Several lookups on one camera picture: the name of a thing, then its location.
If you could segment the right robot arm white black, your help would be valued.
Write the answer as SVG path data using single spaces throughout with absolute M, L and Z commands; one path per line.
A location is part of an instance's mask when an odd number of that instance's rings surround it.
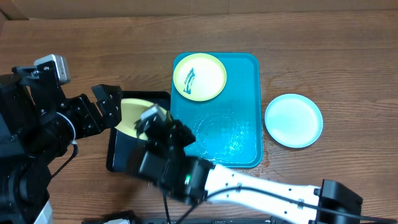
M 129 175 L 152 182 L 172 199 L 197 207 L 203 202 L 244 205 L 290 223 L 359 223 L 362 198 L 339 182 L 290 185 L 240 174 L 220 164 L 188 156 L 195 142 L 179 120 L 138 120 L 129 135 L 146 135 L 127 162 Z

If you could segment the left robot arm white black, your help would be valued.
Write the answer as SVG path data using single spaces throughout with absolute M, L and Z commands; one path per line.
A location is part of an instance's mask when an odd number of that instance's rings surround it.
M 34 223 L 49 200 L 48 165 L 73 141 L 121 121 L 122 90 L 66 98 L 58 78 L 1 76 L 1 223 Z

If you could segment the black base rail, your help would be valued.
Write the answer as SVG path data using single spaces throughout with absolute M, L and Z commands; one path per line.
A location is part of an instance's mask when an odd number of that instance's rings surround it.
M 130 223 L 130 224 L 167 224 L 166 218 L 139 218 L 132 210 L 104 215 L 101 218 L 87 218 L 82 224 Z M 267 219 L 188 219 L 185 224 L 283 224 L 285 220 L 276 217 Z

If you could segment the light blue plate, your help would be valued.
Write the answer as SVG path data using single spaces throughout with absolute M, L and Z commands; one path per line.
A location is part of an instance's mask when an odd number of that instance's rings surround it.
M 288 93 L 274 98 L 264 113 L 267 132 L 279 144 L 300 149 L 312 145 L 323 131 L 323 116 L 309 98 Z

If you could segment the black plastic tray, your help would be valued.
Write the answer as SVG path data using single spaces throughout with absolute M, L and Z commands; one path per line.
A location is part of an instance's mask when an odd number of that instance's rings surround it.
M 123 99 L 133 98 L 156 103 L 166 110 L 170 109 L 170 94 L 166 91 L 123 91 Z M 107 170 L 125 172 L 129 155 L 141 142 L 144 141 L 111 128 L 106 159 Z

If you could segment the teal plastic tray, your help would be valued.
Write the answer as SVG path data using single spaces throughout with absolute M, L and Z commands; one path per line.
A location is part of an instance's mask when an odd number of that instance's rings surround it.
M 217 97 L 197 102 L 171 88 L 172 116 L 196 137 L 185 152 L 226 167 L 256 167 L 263 157 L 259 62 L 249 53 L 212 55 L 227 74 L 226 85 Z

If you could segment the yellow plate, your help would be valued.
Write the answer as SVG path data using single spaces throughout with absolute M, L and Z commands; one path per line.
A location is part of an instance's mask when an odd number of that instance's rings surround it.
M 208 101 L 218 96 L 227 82 L 223 63 L 213 55 L 195 53 L 185 56 L 173 71 L 173 84 L 186 99 Z
M 121 122 L 116 126 L 116 129 L 123 134 L 126 134 L 132 138 L 141 140 L 148 140 L 146 134 L 142 133 L 137 135 L 135 128 L 136 121 L 140 119 L 140 115 L 148 110 L 154 103 L 137 99 L 137 98 L 125 98 L 121 100 Z

